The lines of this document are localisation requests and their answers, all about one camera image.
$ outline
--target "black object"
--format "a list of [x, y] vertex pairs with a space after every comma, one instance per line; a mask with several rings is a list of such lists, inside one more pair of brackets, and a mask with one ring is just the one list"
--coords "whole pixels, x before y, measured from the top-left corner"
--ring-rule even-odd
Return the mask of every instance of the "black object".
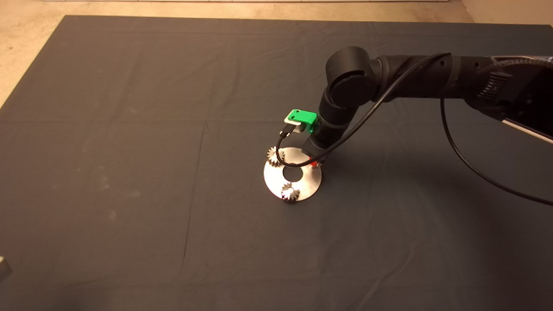
[[[357, 108], [375, 101], [423, 56], [370, 59], [357, 46], [343, 48], [326, 63], [328, 87], [319, 105], [319, 120], [303, 151], [322, 154], [348, 128]], [[530, 56], [467, 57], [444, 55], [417, 69], [387, 96], [464, 99], [496, 120], [513, 121], [553, 139], [553, 63]]]
[[[382, 105], [301, 206], [266, 189], [275, 128], [349, 45], [551, 55], [553, 30], [65, 17], [0, 109], [0, 309], [550, 309], [553, 210], [467, 170], [435, 100]], [[477, 167], [551, 199], [549, 144], [447, 112]]]
[[[351, 128], [351, 130], [349, 130], [346, 134], [342, 135], [343, 131], [345, 130], [344, 127], [336, 127], [335, 125], [329, 124], [327, 121], [318, 120], [318, 124], [316, 126], [321, 127], [322, 130], [320, 129], [319, 131], [317, 131], [317, 129], [315, 129], [313, 131], [313, 134], [310, 136], [310, 139], [308, 140], [308, 142], [311, 141], [315, 137], [317, 137], [318, 139], [323, 138], [326, 141], [330, 141], [331, 139], [334, 139], [334, 138], [335, 138], [335, 140], [332, 140], [332, 144], [330, 146], [326, 147], [324, 150], [320, 150], [320, 152], [317, 155], [311, 155], [308, 160], [303, 161], [301, 163], [286, 162], [284, 159], [282, 159], [280, 157], [280, 154], [276, 154], [276, 158], [278, 159], [278, 161], [282, 165], [285, 165], [287, 167], [297, 167], [297, 168], [298, 167], [303, 167], [305, 165], [308, 165], [308, 164], [311, 164], [311, 163], [314, 163], [314, 162], [323, 162], [324, 160], [326, 160], [327, 156], [333, 150], [335, 150], [336, 148], [341, 146], [349, 138], [351, 138], [357, 131], [359, 131], [359, 129], [365, 124], [365, 122], [367, 122], [369, 120], [369, 118], [382, 105], [382, 103], [388, 98], [388, 96], [392, 92], [394, 92], [397, 88], [399, 88], [402, 85], [402, 83], [404, 83], [404, 81], [406, 79], [411, 77], [411, 75], [414, 72], [416, 72], [419, 68], [421, 68], [424, 65], [427, 65], [429, 63], [432, 63], [433, 61], [435, 61], [436, 59], [442, 57], [443, 55], [449, 55], [449, 53], [436, 53], [436, 54], [426, 56], [426, 57], [421, 58], [420, 60], [418, 60], [415, 64], [413, 64], [408, 69], [406, 69], [405, 72], [403, 72], [401, 75], [399, 75], [398, 78], [395, 79], [392, 82], [392, 84], [390, 84], [390, 86], [388, 86], [388, 88], [380, 95], [380, 98], [375, 101], [375, 103], [363, 115], [363, 117], [359, 120], [359, 122], [357, 122], [357, 124], [355, 124], [355, 126], [353, 126]], [[355, 90], [355, 87], [351, 88], [350, 92], [357, 93], [357, 91]], [[352, 96], [348, 96], [348, 95], [346, 95], [346, 93], [343, 93], [343, 95], [344, 96], [341, 96], [341, 98], [348, 97], [348, 99], [352, 99]], [[342, 112], [342, 111], [335, 111], [335, 113], [338, 114], [336, 116], [337, 119], [340, 118], [340, 117], [343, 117], [344, 115], [347, 114], [347, 112]], [[284, 129], [280, 132], [280, 137], [279, 137], [278, 141], [276, 142], [277, 143], [276, 146], [275, 146], [276, 149], [280, 149], [280, 145], [282, 144], [282, 141], [290, 135], [292, 130], [293, 130], [293, 128], [290, 128], [289, 125], [286, 125], [284, 127]]]

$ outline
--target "table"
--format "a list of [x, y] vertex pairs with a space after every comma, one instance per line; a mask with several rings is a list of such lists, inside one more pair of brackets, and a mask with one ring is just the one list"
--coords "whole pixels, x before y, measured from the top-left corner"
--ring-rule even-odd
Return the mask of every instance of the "table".
[[[309, 200], [266, 189], [284, 116], [317, 110], [326, 59], [349, 45], [553, 55], [553, 30], [65, 17], [0, 110], [0, 253], [13, 268], [0, 308], [551, 308], [553, 209], [470, 172], [436, 100], [381, 107]], [[477, 167], [553, 198], [550, 145], [462, 101], [448, 114]]]

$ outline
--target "cable connector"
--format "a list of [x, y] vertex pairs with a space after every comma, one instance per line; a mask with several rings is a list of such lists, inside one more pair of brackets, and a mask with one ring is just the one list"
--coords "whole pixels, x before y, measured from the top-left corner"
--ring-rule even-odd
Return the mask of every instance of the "cable connector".
[[282, 129], [282, 131], [280, 131], [280, 136], [282, 138], [286, 138], [290, 136], [290, 134], [294, 131], [295, 128], [296, 126], [294, 124], [286, 124]]

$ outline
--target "white wall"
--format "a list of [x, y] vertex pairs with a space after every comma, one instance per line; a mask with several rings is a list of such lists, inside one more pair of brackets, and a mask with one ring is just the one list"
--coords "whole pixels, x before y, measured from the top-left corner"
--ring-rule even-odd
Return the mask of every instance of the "white wall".
[[477, 23], [553, 24], [553, 0], [462, 0]]

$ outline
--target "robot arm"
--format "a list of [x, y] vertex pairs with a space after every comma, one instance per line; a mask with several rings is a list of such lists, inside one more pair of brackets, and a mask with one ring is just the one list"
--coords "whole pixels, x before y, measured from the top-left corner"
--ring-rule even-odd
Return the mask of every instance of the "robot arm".
[[[314, 157], [337, 142], [359, 106], [380, 98], [425, 56], [380, 56], [343, 48], [326, 63], [317, 119], [302, 146]], [[464, 99], [489, 117], [553, 143], [553, 62], [531, 56], [444, 55], [411, 73], [386, 101], [398, 97]]]

